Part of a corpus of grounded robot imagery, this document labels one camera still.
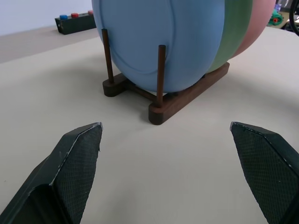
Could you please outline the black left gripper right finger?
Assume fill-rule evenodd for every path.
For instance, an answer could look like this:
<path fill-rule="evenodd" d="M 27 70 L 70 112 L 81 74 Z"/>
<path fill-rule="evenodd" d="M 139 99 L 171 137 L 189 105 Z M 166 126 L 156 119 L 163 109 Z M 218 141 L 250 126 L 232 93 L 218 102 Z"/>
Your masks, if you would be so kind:
<path fill-rule="evenodd" d="M 299 153 L 278 133 L 232 122 L 246 182 L 268 224 L 299 224 Z"/>

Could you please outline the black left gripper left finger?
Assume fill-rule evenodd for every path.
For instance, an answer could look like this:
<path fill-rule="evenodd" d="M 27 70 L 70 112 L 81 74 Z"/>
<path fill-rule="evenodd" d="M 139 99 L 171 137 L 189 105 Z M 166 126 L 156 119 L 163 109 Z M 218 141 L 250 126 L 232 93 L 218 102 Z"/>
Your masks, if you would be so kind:
<path fill-rule="evenodd" d="M 0 224 L 80 224 L 102 131 L 96 122 L 64 134 L 0 214 Z"/>

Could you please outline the green plate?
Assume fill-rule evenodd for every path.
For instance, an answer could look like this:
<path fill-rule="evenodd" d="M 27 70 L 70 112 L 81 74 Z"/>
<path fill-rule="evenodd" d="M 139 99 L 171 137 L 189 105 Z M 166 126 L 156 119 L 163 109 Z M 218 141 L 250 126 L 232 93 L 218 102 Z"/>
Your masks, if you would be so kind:
<path fill-rule="evenodd" d="M 214 44 L 207 41 L 209 48 L 217 47 L 217 53 L 207 73 L 220 68 L 238 50 L 249 27 L 253 0 L 224 0 L 225 10 L 222 21 L 221 41 Z"/>

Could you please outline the pink-red plate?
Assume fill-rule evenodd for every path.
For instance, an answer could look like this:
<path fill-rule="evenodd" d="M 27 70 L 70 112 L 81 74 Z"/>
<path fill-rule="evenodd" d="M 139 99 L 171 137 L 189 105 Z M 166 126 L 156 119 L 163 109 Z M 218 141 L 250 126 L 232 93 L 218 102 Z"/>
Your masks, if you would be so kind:
<path fill-rule="evenodd" d="M 232 58 L 244 52 L 260 36 L 271 18 L 275 3 L 276 0 L 253 0 L 247 32 Z"/>

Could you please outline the blue plate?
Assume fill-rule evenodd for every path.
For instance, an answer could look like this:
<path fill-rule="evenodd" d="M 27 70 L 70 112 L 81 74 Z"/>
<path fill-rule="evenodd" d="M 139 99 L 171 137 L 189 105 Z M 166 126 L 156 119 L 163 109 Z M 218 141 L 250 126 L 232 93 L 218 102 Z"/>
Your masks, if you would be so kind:
<path fill-rule="evenodd" d="M 208 72 L 220 46 L 225 0 L 91 0 L 111 58 L 137 86 L 157 90 L 158 47 L 166 47 L 164 91 L 184 90 Z"/>

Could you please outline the wooden dish rack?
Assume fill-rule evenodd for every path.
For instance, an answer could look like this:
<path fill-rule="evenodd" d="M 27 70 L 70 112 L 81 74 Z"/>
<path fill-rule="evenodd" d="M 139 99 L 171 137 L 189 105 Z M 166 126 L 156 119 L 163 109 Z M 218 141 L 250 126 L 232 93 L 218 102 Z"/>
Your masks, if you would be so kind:
<path fill-rule="evenodd" d="M 205 74 L 197 83 L 191 87 L 175 92 L 163 94 L 164 90 L 164 69 L 166 59 L 166 46 L 159 45 L 158 47 L 158 66 L 157 66 L 157 94 L 154 95 L 146 90 L 143 90 L 127 79 L 122 73 L 114 76 L 112 68 L 112 60 L 110 53 L 110 44 L 108 38 L 108 30 L 101 30 L 104 52 L 107 65 L 108 79 L 103 81 L 103 92 L 107 97 L 115 97 L 124 91 L 132 91 L 148 100 L 151 104 L 148 107 L 149 122 L 154 125 L 161 125 L 169 118 L 187 106 L 200 94 L 218 82 L 224 77 L 230 64 L 226 62 L 220 68 Z"/>

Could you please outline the cream table cover sheet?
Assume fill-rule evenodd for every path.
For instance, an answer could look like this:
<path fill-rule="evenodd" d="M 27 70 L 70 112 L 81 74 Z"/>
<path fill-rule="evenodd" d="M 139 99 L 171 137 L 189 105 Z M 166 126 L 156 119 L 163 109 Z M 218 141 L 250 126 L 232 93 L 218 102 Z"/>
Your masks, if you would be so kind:
<path fill-rule="evenodd" d="M 164 124 L 147 99 L 103 94 L 102 43 L 9 59 L 0 52 L 0 212 L 63 134 L 103 124 L 82 224 L 267 224 L 243 176 L 230 124 L 282 135 L 299 150 L 299 36 L 266 28 L 228 74 Z"/>

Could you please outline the black button box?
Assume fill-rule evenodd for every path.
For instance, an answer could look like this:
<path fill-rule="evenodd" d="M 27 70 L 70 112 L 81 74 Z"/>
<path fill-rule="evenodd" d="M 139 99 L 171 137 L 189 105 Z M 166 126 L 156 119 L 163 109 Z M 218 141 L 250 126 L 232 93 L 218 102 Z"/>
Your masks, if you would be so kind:
<path fill-rule="evenodd" d="M 68 15 L 67 20 L 61 20 L 59 17 L 55 18 L 58 32 L 63 35 L 69 35 L 81 31 L 86 31 L 96 28 L 93 14 L 79 14 L 78 18 L 71 18 Z"/>

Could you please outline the green toy with orange spot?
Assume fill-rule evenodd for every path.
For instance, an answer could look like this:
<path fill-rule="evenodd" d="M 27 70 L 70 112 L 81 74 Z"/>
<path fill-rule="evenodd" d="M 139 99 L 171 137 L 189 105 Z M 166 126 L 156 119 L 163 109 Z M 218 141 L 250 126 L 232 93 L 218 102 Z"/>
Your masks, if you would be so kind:
<path fill-rule="evenodd" d="M 278 26 L 283 22 L 283 20 L 284 20 L 284 17 L 282 14 L 273 12 L 272 16 L 268 22 L 268 26 Z"/>

